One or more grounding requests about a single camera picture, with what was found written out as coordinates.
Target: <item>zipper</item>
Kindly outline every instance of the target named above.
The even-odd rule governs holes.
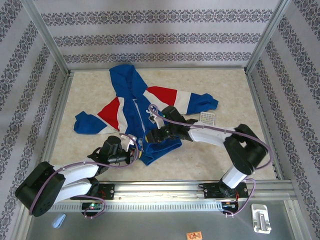
[[[144,122],[142,121],[142,117],[141,117],[141,114],[140,114],[140,111],[139,111],[138,104],[135,102],[135,99],[133,99],[132,101],[134,102],[135,108],[138,111],[138,114],[139,114],[139,117],[140,117],[140,121],[141,121],[141,125],[142,125],[142,130],[145,133],[146,132],[146,128],[145,128]]]

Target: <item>blue object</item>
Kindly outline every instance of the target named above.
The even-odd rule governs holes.
[[[73,130],[78,134],[98,134],[107,125],[96,116],[82,111],[75,116]]]
[[[53,222],[51,224],[52,227],[54,229],[60,228],[62,223],[64,222],[65,218],[66,218],[66,214],[65,213],[59,213],[59,215],[56,216],[56,218],[53,220]]]
[[[200,112],[206,112],[209,109],[215,110],[218,107],[218,101],[215,100],[210,94],[205,93],[199,95],[191,93],[190,101],[186,114],[198,114]]]
[[[166,153],[180,147],[180,139],[166,139],[161,143],[147,143],[145,134],[157,127],[149,120],[150,114],[147,112],[150,105],[149,100],[144,96],[148,88],[133,65],[119,65],[110,70],[111,83],[117,97],[124,98],[123,113],[128,123],[126,134],[142,139],[141,161],[145,165],[150,165]]]

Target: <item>orange label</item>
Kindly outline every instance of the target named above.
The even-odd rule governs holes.
[[[200,231],[190,232],[186,234],[187,240],[202,240],[202,234]]]

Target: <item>red fabric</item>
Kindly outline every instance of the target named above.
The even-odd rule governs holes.
[[[169,106],[175,105],[177,90],[161,86],[151,86],[146,90],[155,95],[161,102]]]
[[[119,99],[116,97],[113,99],[107,106],[105,106],[101,112],[98,113],[98,116],[105,120],[108,124],[119,131],[118,123],[118,109],[120,106]]]

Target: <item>floor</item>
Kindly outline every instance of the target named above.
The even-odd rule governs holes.
[[[209,111],[215,113],[215,126],[247,124],[260,139],[264,139],[243,69],[140,69],[138,72],[149,87],[211,94],[219,100],[217,110]],[[73,131],[75,115],[81,111],[96,114],[115,96],[109,71],[78,71],[74,74],[51,164],[81,161],[102,146],[107,135],[80,135]],[[199,119],[199,114],[186,118]],[[183,141],[180,148],[149,166],[138,160],[131,167],[109,169],[97,178],[105,181],[219,180],[231,165],[224,148]],[[275,179],[273,167],[270,165],[253,177],[257,180]]]

